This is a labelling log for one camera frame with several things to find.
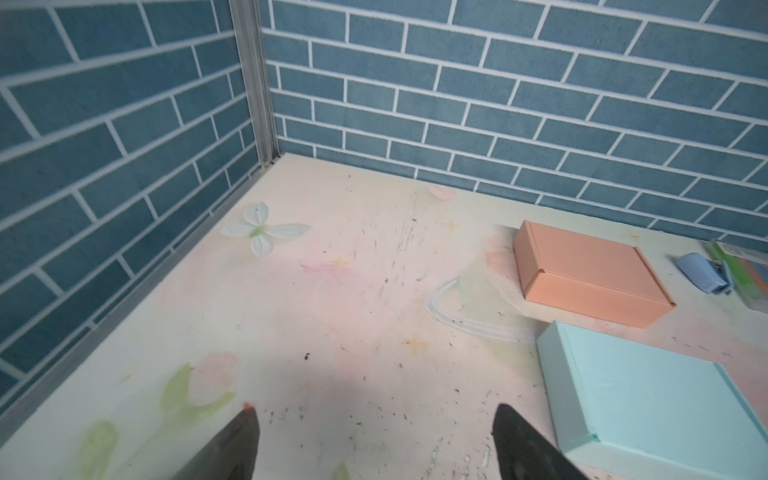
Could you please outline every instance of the blue stapler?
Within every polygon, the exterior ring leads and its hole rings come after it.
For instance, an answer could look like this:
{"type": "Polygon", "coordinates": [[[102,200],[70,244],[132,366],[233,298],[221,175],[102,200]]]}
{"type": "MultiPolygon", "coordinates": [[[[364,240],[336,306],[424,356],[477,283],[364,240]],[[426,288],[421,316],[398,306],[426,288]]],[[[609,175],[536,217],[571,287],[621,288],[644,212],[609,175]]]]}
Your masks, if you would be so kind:
{"type": "Polygon", "coordinates": [[[678,258],[675,264],[699,290],[730,295],[733,277],[728,264],[722,260],[711,262],[700,253],[688,253],[678,258]]]}

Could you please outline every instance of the pink flower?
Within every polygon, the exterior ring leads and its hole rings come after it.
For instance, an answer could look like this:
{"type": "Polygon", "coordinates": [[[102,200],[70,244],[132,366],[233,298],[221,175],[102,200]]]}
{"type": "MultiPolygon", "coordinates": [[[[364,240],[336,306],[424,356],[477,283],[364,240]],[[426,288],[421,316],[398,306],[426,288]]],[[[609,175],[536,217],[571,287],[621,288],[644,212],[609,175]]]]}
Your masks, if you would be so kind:
{"type": "Polygon", "coordinates": [[[209,353],[192,367],[187,400],[191,406],[215,402],[234,385],[240,359],[233,353],[209,353]]]}
{"type": "Polygon", "coordinates": [[[456,189],[451,187],[443,187],[442,185],[427,185],[427,190],[432,192],[432,195],[436,196],[440,200],[452,200],[456,197],[456,189]]]}

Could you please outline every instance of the pink smudge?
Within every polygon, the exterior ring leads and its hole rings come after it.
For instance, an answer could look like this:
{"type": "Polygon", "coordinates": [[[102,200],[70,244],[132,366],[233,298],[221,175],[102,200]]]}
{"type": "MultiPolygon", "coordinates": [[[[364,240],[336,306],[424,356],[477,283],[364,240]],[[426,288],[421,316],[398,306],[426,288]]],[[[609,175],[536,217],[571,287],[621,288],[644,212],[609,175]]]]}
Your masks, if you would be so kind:
{"type": "Polygon", "coordinates": [[[456,197],[456,189],[442,185],[427,185],[427,190],[440,200],[452,200],[456,197]]]}
{"type": "Polygon", "coordinates": [[[234,353],[209,353],[190,373],[189,401],[202,406],[214,402],[234,385],[240,359],[234,353]]]}
{"type": "Polygon", "coordinates": [[[349,269],[346,265],[339,265],[335,263],[320,263],[318,265],[307,265],[306,263],[299,263],[301,270],[304,273],[310,275],[333,275],[336,278],[346,276],[349,273],[349,269]]]}

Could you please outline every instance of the plastic packaging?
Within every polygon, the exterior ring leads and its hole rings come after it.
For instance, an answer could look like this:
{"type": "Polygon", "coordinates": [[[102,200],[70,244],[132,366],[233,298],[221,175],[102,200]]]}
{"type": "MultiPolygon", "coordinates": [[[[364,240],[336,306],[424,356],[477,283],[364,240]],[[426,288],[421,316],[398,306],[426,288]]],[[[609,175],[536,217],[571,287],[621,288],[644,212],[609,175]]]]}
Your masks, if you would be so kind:
{"type": "Polygon", "coordinates": [[[768,254],[722,242],[709,242],[704,248],[713,260],[728,264],[734,287],[746,306],[768,313],[768,254]]]}

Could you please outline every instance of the white flower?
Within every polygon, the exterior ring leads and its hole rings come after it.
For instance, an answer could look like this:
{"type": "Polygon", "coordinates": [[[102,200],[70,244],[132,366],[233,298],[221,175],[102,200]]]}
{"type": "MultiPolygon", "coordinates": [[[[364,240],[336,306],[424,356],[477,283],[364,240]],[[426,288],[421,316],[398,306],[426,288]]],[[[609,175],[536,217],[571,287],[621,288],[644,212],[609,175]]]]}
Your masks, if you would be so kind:
{"type": "Polygon", "coordinates": [[[259,202],[243,212],[243,219],[247,223],[229,223],[224,225],[220,232],[227,237],[250,237],[250,251],[257,257],[266,257],[274,247],[270,237],[293,240],[310,229],[310,226],[304,223],[267,225],[266,218],[269,215],[269,207],[264,202],[259,202]]]}

